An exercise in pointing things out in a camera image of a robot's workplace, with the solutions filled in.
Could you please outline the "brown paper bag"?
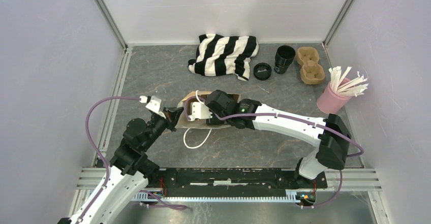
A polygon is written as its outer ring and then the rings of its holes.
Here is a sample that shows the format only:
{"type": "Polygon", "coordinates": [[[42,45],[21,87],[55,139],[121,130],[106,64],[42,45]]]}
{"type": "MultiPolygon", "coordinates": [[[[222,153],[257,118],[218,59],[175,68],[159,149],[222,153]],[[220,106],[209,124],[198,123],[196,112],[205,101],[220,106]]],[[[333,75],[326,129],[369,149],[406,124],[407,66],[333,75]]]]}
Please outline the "brown paper bag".
{"type": "Polygon", "coordinates": [[[207,140],[207,138],[205,138],[199,145],[189,146],[186,142],[186,135],[189,130],[208,129],[209,132],[206,137],[209,137],[213,130],[230,127],[230,125],[226,122],[219,121],[218,118],[213,115],[213,113],[210,112],[210,109],[205,105],[204,101],[210,94],[210,91],[192,91],[177,104],[177,107],[183,109],[183,112],[180,115],[176,128],[186,129],[186,132],[183,134],[183,143],[188,149],[197,149],[201,147],[207,140]]]}

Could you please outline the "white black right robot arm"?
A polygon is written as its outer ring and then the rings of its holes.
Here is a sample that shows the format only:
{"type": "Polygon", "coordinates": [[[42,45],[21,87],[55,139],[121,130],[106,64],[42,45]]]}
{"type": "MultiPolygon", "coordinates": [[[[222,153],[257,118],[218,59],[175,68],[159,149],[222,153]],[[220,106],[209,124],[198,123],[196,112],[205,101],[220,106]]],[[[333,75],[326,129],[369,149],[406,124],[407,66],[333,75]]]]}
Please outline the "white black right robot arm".
{"type": "Polygon", "coordinates": [[[275,132],[312,145],[314,150],[300,160],[293,174],[299,187],[309,186],[327,169],[345,168],[351,134],[338,115],[329,114],[326,118],[300,116],[256,100],[237,101],[221,90],[213,91],[204,103],[214,117],[237,129],[275,132]]]}

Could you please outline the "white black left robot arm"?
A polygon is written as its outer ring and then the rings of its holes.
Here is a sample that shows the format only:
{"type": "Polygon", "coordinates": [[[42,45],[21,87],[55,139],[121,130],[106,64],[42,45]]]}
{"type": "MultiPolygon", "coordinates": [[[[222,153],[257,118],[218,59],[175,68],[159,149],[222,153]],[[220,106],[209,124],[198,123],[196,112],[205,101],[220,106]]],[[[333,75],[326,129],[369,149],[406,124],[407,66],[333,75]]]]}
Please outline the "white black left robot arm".
{"type": "Polygon", "coordinates": [[[59,223],[112,223],[140,190],[156,186],[160,167],[146,152],[165,130],[176,130],[182,112],[183,108],[163,108],[160,114],[152,112],[149,121],[129,121],[95,191],[77,213],[59,223]]]}

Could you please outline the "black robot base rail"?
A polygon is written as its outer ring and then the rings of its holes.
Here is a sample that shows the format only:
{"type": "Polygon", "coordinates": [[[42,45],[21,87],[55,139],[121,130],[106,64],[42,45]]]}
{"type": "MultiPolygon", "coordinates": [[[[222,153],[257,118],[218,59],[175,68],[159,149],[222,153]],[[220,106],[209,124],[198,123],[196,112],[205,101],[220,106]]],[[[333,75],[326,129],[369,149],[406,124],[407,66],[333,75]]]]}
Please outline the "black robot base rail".
{"type": "Polygon", "coordinates": [[[328,187],[320,173],[314,180],[282,168],[165,168],[153,175],[135,201],[300,203],[328,187]]]}

